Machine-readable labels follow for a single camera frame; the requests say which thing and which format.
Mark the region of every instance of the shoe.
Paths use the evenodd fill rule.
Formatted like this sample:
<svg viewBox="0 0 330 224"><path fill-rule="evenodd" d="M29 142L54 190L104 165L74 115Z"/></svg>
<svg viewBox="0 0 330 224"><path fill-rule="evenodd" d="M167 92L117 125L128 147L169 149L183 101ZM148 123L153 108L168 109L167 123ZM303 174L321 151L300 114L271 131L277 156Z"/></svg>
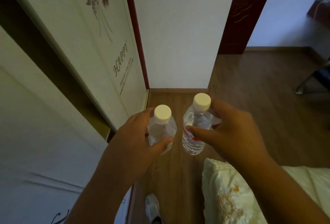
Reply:
<svg viewBox="0 0 330 224"><path fill-rule="evenodd" d="M152 223L157 217L157 219L160 220L159 202L154 194L149 194L146 196L145 208L146 215L150 223Z"/></svg>

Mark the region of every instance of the left hand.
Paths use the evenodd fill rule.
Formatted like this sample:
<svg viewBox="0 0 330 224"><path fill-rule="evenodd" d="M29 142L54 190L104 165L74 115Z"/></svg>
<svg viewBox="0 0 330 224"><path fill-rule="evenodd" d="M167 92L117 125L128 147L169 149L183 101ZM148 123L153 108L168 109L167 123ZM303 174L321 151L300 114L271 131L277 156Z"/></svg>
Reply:
<svg viewBox="0 0 330 224"><path fill-rule="evenodd" d="M154 159L173 142L170 137L152 146L147 144L145 133L154 110L155 108L149 108L131 116L118 129L105 149L97 171L118 176L118 183L129 187L146 172Z"/></svg>

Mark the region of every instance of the dark red door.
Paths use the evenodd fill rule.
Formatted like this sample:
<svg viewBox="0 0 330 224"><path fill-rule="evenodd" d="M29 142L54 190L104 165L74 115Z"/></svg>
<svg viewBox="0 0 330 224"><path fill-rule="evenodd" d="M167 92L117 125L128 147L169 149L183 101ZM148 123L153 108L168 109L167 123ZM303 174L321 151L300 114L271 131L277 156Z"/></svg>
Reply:
<svg viewBox="0 0 330 224"><path fill-rule="evenodd" d="M242 54L267 0L233 0L218 54Z"/></svg>

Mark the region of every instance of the white fabric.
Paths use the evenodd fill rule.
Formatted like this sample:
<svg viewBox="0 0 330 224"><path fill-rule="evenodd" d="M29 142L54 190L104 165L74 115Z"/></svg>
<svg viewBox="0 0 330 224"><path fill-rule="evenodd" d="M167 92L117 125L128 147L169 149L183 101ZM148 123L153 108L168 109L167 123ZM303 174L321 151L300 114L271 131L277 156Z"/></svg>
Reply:
<svg viewBox="0 0 330 224"><path fill-rule="evenodd" d="M283 167L330 216L330 169ZM206 159L202 174L205 224L266 224L242 176L228 163Z"/></svg>

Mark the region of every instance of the hand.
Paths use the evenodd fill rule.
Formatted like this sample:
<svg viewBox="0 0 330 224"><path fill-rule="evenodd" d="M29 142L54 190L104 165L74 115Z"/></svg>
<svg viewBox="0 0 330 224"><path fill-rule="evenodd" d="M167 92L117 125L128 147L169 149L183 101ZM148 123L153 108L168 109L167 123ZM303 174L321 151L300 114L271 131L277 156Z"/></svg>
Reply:
<svg viewBox="0 0 330 224"><path fill-rule="evenodd" d="M269 158L258 126L250 113L217 99L212 99L211 106L222 118L221 124L215 130L187 126L188 131L212 146L236 169L253 166Z"/></svg>
<svg viewBox="0 0 330 224"><path fill-rule="evenodd" d="M146 172L154 159L173 142L170 137L152 146L147 144L145 133L154 110L149 108L131 116L118 129L105 149L97 171L118 176L118 180L129 187Z"/></svg>

